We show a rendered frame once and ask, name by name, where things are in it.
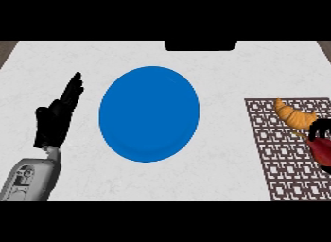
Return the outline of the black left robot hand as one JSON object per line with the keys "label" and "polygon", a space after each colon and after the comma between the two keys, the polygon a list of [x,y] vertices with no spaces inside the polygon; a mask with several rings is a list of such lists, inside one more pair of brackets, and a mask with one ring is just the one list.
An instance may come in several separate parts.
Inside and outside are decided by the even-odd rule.
{"label": "black left robot hand", "polygon": [[62,96],[54,100],[49,107],[39,107],[36,148],[61,147],[68,134],[73,114],[85,92],[82,73],[71,78]]}

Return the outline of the red pear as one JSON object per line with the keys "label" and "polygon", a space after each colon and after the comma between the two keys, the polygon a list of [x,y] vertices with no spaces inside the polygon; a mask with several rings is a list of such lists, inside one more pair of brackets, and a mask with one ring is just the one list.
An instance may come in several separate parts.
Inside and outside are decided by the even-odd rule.
{"label": "red pear", "polygon": [[315,138],[315,140],[311,140],[303,133],[299,133],[296,131],[293,132],[293,134],[305,139],[306,144],[309,145],[309,149],[312,151],[315,161],[324,166],[331,166],[331,140],[318,137]]}

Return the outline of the brown patterned placemat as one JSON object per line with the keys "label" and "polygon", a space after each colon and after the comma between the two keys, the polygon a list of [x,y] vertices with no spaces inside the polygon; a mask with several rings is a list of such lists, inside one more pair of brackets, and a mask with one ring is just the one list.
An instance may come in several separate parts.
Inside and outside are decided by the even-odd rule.
{"label": "brown patterned placemat", "polygon": [[280,119],[275,98],[244,100],[272,201],[331,201],[331,175],[314,160],[305,138]]}

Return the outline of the blue plate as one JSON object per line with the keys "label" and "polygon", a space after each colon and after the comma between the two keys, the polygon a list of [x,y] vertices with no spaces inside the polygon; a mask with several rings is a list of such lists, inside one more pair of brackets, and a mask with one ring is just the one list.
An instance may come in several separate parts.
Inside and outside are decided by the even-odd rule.
{"label": "blue plate", "polygon": [[154,163],[188,145],[200,122],[200,100],[188,79],[145,66],[116,80],[99,106],[99,129],[113,151]]}

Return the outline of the golden croissant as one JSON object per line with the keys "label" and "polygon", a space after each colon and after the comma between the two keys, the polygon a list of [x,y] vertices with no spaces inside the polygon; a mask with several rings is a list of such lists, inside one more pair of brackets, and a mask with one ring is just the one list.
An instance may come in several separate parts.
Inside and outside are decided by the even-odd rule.
{"label": "golden croissant", "polygon": [[318,120],[318,114],[315,112],[296,110],[293,106],[284,103],[281,98],[275,100],[275,112],[286,124],[297,130],[309,130]]}

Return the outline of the black appliance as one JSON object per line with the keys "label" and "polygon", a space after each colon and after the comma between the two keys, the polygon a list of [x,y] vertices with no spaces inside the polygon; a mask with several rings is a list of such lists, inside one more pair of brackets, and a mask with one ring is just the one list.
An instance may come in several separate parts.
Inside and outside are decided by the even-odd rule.
{"label": "black appliance", "polygon": [[167,51],[232,51],[237,41],[225,42],[181,42],[166,41]]}

